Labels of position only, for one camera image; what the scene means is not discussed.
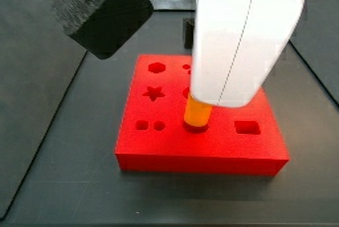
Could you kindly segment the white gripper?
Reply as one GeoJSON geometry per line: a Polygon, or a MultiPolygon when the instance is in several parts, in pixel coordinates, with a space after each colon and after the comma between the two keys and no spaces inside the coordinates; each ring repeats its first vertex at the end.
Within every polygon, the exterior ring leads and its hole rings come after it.
{"type": "Polygon", "coordinates": [[[243,107],[280,56],[304,0],[196,0],[191,94],[243,107]]]}

